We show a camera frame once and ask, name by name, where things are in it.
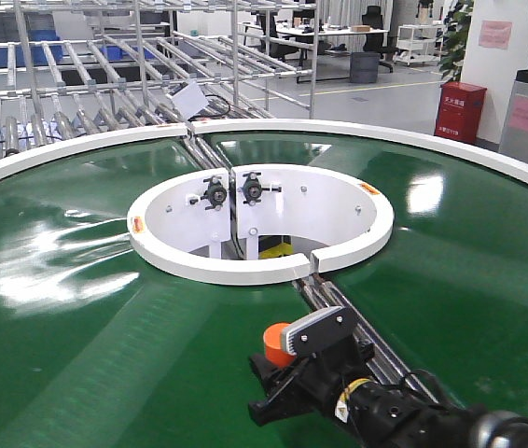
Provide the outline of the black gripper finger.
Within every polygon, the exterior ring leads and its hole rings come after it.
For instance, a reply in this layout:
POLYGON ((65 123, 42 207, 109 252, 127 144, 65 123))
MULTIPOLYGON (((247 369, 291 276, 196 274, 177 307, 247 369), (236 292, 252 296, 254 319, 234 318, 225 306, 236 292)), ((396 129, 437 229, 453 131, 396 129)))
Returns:
POLYGON ((250 401, 247 407, 250 418, 258 426, 311 412, 311 403, 296 392, 283 392, 264 400, 250 401))
POLYGON ((281 348, 297 357, 320 352, 352 335, 356 319, 356 313, 351 308, 321 308, 285 327, 280 336, 281 348))

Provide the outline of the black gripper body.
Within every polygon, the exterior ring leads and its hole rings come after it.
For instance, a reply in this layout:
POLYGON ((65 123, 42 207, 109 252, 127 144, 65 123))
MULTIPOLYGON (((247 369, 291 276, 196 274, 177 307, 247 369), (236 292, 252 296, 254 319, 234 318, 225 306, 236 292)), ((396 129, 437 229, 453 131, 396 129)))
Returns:
POLYGON ((311 403, 311 412, 329 416, 339 394, 352 380, 372 375, 367 363, 373 357, 372 343, 350 336, 321 352, 298 357, 284 368, 274 366, 262 354, 252 355, 249 364, 266 398, 283 392, 300 393, 311 403))

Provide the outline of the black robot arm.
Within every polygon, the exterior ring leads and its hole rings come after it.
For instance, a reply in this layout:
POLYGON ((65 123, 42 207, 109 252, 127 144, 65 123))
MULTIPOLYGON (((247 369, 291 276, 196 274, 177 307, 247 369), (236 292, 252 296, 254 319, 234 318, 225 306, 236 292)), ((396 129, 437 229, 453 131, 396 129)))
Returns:
POLYGON ((282 329, 278 338, 293 356, 286 367, 262 354, 249 358, 266 397, 248 404, 259 426, 318 412, 365 447, 528 447, 528 418, 483 406, 461 408, 427 376, 435 396, 377 382, 369 368, 372 344, 355 336, 353 309, 331 306, 282 329))

